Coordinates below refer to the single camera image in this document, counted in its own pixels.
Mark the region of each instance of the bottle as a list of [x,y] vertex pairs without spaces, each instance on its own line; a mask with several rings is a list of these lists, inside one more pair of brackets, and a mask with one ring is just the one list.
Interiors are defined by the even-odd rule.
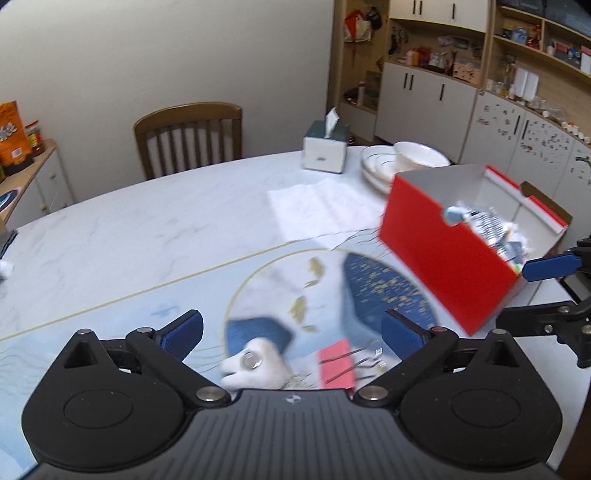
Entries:
[[33,151],[33,157],[41,155],[45,151],[45,144],[43,143],[43,136],[41,135],[41,127],[39,126],[39,120],[25,125],[25,134],[29,145]]
[[357,106],[363,106],[363,100],[365,99],[365,82],[359,82],[357,89]]

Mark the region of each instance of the white paper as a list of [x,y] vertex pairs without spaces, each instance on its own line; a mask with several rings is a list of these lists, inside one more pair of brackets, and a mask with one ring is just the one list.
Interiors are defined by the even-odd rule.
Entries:
[[285,241],[315,239],[329,249],[377,228],[384,212],[379,202],[330,179],[267,193]]
[[333,108],[326,114],[324,138],[330,138],[338,121],[339,114],[336,112],[336,108]]

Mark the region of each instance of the white cabinet door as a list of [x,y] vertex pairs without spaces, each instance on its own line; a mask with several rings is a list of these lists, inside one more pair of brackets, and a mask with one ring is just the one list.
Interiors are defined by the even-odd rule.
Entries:
[[390,18],[419,20],[420,11],[421,0],[390,0]]
[[458,162],[466,139],[476,88],[467,83],[428,74],[431,79],[422,106],[426,135],[423,143]]
[[20,228],[49,213],[49,205],[46,205],[37,184],[32,181],[22,194],[6,222],[8,230]]
[[559,127],[533,113],[526,113],[524,130],[507,175],[517,183],[528,181],[552,197],[575,142]]
[[488,92],[476,96],[461,163],[490,165],[507,173],[525,125],[525,109]]
[[37,172],[35,182],[41,191],[45,203],[49,205],[53,197],[56,196],[60,185],[65,183],[57,150],[49,156],[39,172]]
[[73,205],[73,203],[74,201],[70,195],[70,190],[68,189],[67,185],[63,183],[58,189],[53,202],[49,206],[49,211],[50,213],[57,212],[58,210],[62,210],[66,207],[69,207],[70,205]]
[[390,143],[405,139],[411,69],[394,63],[384,64],[384,75],[379,94],[375,135]]
[[575,142],[553,200],[573,216],[560,249],[575,247],[591,233],[591,149]]
[[349,125],[349,132],[369,142],[374,140],[375,113],[368,112],[347,102],[339,105],[340,120]]
[[444,0],[439,3],[439,22],[486,32],[488,0]]

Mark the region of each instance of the blue gripper pad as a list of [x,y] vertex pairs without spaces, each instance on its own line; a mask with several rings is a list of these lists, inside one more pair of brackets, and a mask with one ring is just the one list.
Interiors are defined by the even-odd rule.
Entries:
[[550,258],[529,260],[523,266],[521,274],[527,281],[546,280],[547,278],[567,277],[583,266],[583,261],[573,254],[556,255]]
[[431,334],[395,310],[388,310],[382,319],[382,340],[400,360],[420,350]]
[[156,344],[179,360],[193,350],[203,337],[203,317],[189,310],[154,334]]

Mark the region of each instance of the white wall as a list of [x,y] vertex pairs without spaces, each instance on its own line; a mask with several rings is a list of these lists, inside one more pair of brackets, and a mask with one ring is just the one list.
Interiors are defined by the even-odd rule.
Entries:
[[143,181],[132,126],[210,100],[244,108],[244,155],[299,150],[326,105],[333,0],[12,0],[0,102],[56,140],[77,200]]

